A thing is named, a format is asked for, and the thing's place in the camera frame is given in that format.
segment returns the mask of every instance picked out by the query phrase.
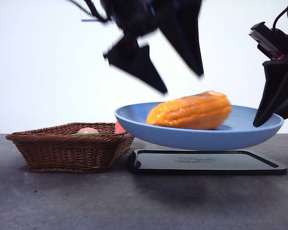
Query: wicker basket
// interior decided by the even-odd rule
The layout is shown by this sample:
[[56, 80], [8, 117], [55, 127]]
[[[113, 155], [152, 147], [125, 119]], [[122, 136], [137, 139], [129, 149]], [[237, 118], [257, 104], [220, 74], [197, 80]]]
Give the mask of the wicker basket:
[[[100, 135], [71, 135], [92, 127]], [[114, 134], [115, 123], [69, 123], [62, 126], [15, 132], [6, 136], [33, 172], [103, 173], [132, 144], [128, 132]]]

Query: table surface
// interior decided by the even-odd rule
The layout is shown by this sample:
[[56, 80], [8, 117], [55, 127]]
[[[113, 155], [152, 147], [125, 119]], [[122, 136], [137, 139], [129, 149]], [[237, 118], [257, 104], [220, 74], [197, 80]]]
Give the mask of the table surface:
[[[288, 230], [286, 175], [137, 175], [135, 139], [106, 173], [29, 172], [0, 135], [0, 230]], [[288, 167], [288, 134], [247, 148]]]

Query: basket rim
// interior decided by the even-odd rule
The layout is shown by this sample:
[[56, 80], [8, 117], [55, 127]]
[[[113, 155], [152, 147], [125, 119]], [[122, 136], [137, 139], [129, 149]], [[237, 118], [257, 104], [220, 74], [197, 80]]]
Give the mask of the basket rim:
[[61, 128], [61, 127], [67, 127], [72, 125], [114, 125], [115, 123], [112, 122], [95, 122], [95, 123], [87, 123], [87, 122], [73, 122], [73, 123], [67, 123], [64, 125], [59, 126], [53, 126], [53, 127], [46, 127], [46, 128], [40, 128], [40, 129], [32, 129], [27, 131], [20, 131], [20, 132], [13, 132], [11, 134], [6, 135], [7, 140], [13, 140], [14, 138], [21, 138], [24, 137], [27, 140], [54, 140], [56, 141], [105, 141], [105, 139], [110, 140], [110, 138], [113, 140], [113, 138], [120, 139], [121, 137], [130, 134], [127, 131], [121, 132], [121, 133], [112, 133], [112, 134], [99, 134], [99, 135], [72, 135], [72, 134], [49, 134], [49, 133], [32, 133], [32, 132], [43, 132], [46, 129], [50, 128]]

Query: corn cob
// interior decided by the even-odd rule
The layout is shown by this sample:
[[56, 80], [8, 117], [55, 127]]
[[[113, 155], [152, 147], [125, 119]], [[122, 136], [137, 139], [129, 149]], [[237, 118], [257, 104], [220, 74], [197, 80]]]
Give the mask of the corn cob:
[[212, 129], [221, 125], [231, 111], [225, 94], [206, 91], [160, 103], [153, 108], [146, 123], [155, 126]]

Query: black tray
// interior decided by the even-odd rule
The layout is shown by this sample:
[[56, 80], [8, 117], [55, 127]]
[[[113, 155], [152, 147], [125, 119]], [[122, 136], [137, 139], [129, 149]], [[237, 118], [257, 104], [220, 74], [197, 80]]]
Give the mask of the black tray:
[[189, 151], [137, 149], [128, 160], [131, 173], [283, 175], [287, 167], [244, 150]]

